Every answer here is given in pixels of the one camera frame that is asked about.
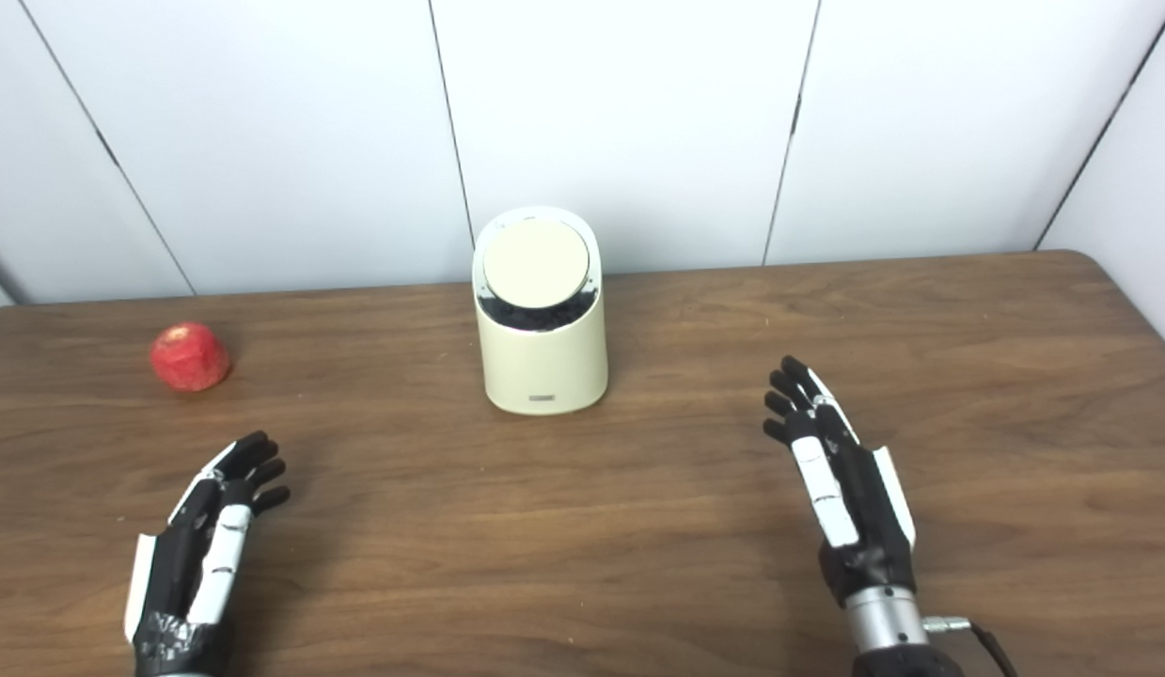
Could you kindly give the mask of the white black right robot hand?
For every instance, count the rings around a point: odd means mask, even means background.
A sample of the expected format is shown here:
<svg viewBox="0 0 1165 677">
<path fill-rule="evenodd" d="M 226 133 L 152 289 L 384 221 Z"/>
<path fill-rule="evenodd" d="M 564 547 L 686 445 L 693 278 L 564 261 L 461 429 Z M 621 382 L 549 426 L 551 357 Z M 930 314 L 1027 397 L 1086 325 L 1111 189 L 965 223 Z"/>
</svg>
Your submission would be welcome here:
<svg viewBox="0 0 1165 677">
<path fill-rule="evenodd" d="M 916 523 L 887 446 L 857 437 L 836 396 L 792 355 L 768 376 L 764 433 L 783 443 L 822 530 L 820 573 L 836 604 L 867 588 L 916 592 Z"/>
</svg>

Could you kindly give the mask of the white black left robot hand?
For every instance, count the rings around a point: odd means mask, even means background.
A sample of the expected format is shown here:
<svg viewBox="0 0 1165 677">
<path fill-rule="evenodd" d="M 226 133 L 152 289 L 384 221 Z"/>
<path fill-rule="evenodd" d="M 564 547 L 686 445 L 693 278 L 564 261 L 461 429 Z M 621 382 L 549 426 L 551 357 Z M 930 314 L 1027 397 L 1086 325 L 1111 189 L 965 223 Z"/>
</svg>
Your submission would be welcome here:
<svg viewBox="0 0 1165 677">
<path fill-rule="evenodd" d="M 234 644 L 227 609 L 248 531 L 289 501 L 278 444 L 259 430 L 196 474 L 164 531 L 136 540 L 125 637 L 136 676 L 224 676 Z"/>
</svg>

